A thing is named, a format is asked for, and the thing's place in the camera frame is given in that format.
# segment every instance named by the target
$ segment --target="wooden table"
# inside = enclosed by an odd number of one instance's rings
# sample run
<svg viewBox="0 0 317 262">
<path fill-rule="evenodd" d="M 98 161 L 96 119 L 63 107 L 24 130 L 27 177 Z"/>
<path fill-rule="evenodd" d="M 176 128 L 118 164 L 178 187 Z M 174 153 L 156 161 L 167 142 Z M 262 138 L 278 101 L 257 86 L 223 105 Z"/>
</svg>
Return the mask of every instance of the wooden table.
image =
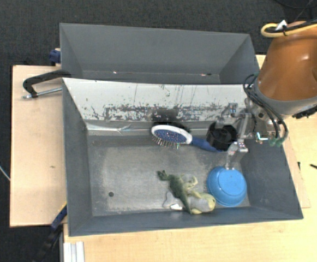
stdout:
<svg viewBox="0 0 317 262">
<path fill-rule="evenodd" d="M 24 79 L 56 69 L 13 68 L 11 227 L 50 224 L 66 201 L 61 93 L 21 99 Z M 301 206 L 310 207 L 303 220 L 82 237 L 69 237 L 65 224 L 65 242 L 83 241 L 86 262 L 317 261 L 317 170 L 309 166 L 317 165 L 317 114 L 286 123 L 286 156 Z"/>
</svg>

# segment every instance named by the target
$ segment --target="gray carpet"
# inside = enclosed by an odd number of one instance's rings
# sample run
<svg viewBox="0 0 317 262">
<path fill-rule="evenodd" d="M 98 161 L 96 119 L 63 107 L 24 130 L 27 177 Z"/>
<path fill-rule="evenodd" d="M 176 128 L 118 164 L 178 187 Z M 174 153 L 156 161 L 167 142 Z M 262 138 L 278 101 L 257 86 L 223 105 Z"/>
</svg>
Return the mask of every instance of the gray carpet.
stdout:
<svg viewBox="0 0 317 262">
<path fill-rule="evenodd" d="M 308 0 L 282 1 L 304 7 Z M 249 33 L 256 53 L 266 53 L 270 40 L 260 28 L 300 12 L 273 0 L 0 0 L 0 164 L 10 173 L 10 66 L 49 65 L 60 22 Z M 303 13 L 310 15 L 317 7 Z M 0 261 L 31 261 L 49 230 L 9 229 L 9 191 L 0 173 Z M 57 259 L 54 250 L 46 261 Z"/>
</svg>

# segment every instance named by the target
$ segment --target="blue brush handle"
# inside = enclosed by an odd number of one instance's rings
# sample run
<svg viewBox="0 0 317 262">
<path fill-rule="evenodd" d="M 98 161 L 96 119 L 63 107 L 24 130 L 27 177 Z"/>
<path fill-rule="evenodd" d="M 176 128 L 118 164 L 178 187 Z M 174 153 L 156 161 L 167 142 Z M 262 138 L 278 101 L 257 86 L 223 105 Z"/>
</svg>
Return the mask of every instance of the blue brush handle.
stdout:
<svg viewBox="0 0 317 262">
<path fill-rule="evenodd" d="M 211 146 L 209 142 L 205 139 L 200 139 L 196 137 L 192 137 L 192 141 L 190 143 L 191 145 L 197 146 L 202 148 L 206 151 L 213 151 L 213 152 L 219 152 L 220 150 L 217 150 L 215 147 Z"/>
</svg>

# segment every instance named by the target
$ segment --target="bin floor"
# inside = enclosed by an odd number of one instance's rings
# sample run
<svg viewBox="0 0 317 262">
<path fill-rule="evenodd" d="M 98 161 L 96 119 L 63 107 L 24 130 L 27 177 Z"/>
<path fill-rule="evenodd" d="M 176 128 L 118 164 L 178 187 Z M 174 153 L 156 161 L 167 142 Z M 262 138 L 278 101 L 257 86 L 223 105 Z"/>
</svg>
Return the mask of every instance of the bin floor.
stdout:
<svg viewBox="0 0 317 262">
<path fill-rule="evenodd" d="M 192 145 L 163 147 L 150 137 L 109 141 L 103 136 L 88 136 L 87 142 L 93 216 L 166 211 L 162 205 L 169 182 L 161 181 L 157 171 L 193 174 L 198 180 L 195 190 L 207 192 L 209 172 L 224 165 L 227 155 Z M 240 206 L 249 205 L 246 197 Z"/>
</svg>

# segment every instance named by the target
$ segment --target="brush bristles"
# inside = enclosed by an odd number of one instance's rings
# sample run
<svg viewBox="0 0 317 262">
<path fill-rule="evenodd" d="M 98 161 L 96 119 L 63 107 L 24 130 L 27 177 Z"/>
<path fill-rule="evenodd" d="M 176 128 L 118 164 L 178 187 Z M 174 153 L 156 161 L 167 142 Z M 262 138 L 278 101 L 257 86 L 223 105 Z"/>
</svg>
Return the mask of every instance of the brush bristles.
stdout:
<svg viewBox="0 0 317 262">
<path fill-rule="evenodd" d="M 163 140 L 163 139 L 161 139 L 161 138 L 159 138 L 159 137 L 156 137 L 156 136 L 152 136 L 152 140 L 153 140 L 156 144 L 158 144 L 158 145 L 160 145 L 160 146 L 164 146 L 164 147 L 169 147 L 169 148 L 176 148 L 176 149 L 178 149 L 179 146 L 180 146 L 180 143 L 178 143 L 178 142 L 168 142 L 168 141 L 165 141 L 165 140 Z"/>
</svg>

